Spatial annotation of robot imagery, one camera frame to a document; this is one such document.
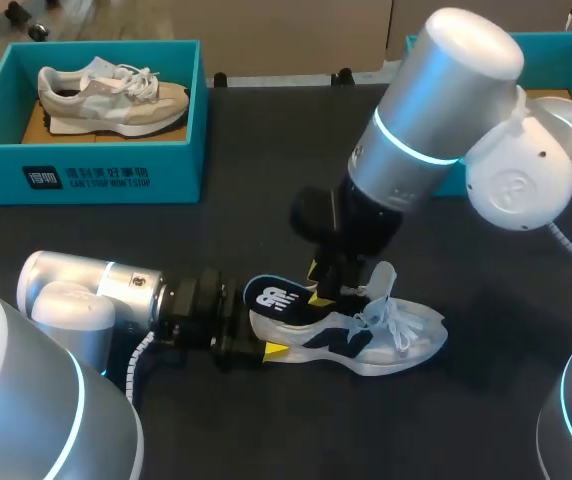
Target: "sneaker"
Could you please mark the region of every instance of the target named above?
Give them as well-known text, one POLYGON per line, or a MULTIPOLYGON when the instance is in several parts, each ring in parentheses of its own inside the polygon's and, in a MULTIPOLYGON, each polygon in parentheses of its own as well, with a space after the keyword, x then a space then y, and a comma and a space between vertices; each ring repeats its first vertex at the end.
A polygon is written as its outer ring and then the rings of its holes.
POLYGON ((188 90, 160 82, 156 75, 99 57, 76 72, 42 68, 37 86, 50 133, 142 137, 174 125, 188 110, 188 90))
MULTIPOLYGON (((261 340, 290 347, 286 355, 273 360, 276 362, 332 360, 363 376, 388 375, 414 367, 437 353, 448 332, 442 325, 444 317, 435 310, 390 297, 396 276, 390 263, 380 262, 368 285, 358 291, 369 300, 362 312, 353 316, 331 312, 308 325, 284 321, 284 312, 298 296, 281 299, 280 295, 276 303, 280 310, 264 309, 263 314, 251 303, 253 331, 261 340)), ((257 302, 264 307, 271 303, 266 295, 257 302)))

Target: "beige sneaker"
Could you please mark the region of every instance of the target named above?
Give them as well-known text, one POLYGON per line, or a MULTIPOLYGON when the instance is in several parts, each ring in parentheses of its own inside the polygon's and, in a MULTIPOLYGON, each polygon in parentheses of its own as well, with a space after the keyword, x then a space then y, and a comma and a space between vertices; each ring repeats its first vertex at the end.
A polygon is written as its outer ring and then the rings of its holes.
POLYGON ((188 90, 159 82, 148 68, 113 65, 96 57, 76 72, 39 71, 39 99, 58 135, 111 131, 125 137, 151 135, 188 110, 188 90))

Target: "black tabletop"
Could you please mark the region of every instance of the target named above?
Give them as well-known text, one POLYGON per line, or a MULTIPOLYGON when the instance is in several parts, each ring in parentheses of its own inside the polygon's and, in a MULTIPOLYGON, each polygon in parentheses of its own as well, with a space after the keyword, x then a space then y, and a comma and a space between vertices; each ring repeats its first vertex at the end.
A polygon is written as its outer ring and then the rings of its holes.
MULTIPOLYGON (((313 249, 288 226, 290 202, 341 178, 383 90, 212 90, 199 204, 0 208, 0 297, 15 303, 39 249, 303 280, 313 249)), ((572 239, 572 204, 559 225, 572 239)), ((446 316, 432 361, 379 378, 328 363, 223 375, 206 353, 160 365, 143 392, 143 479, 539 478, 538 411, 572 352, 572 257, 461 198, 431 201, 383 258, 396 296, 446 316)))

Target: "white shoelace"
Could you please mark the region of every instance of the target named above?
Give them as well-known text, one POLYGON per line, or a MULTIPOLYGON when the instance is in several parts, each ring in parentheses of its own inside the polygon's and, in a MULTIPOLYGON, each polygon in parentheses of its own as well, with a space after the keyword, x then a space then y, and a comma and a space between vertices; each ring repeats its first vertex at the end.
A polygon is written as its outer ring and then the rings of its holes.
POLYGON ((419 338, 415 331, 424 329, 424 325, 420 321, 413 320, 407 314, 400 312, 397 308, 397 302, 390 297, 386 300, 386 305, 381 315, 366 318, 363 313, 358 313, 353 318, 356 322, 350 329, 349 337, 363 330, 387 326, 393 335, 395 348, 401 353, 406 352, 411 344, 419 338))
POLYGON ((157 96, 159 81, 156 78, 159 72, 151 73, 149 68, 136 68, 132 65, 119 64, 115 70, 115 77, 124 81, 124 85, 115 88, 113 93, 124 92, 138 100, 152 100, 157 96))

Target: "shoe box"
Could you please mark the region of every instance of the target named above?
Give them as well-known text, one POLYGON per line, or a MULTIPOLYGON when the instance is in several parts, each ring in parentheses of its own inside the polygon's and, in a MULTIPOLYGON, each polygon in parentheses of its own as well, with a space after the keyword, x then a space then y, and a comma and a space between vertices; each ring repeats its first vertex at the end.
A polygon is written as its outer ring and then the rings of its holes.
POLYGON ((11 44, 0 62, 0 205, 198 202, 207 112, 198 41, 11 44), (143 139, 51 135, 37 73, 79 70, 96 56, 190 89, 185 126, 143 139))
MULTIPOLYGON (((517 83, 531 98, 555 96, 572 99, 572 32, 513 33, 524 53, 524 70, 517 83)), ((417 37, 406 37, 406 54, 417 37)), ((458 163, 435 193, 466 196, 466 169, 458 163)))

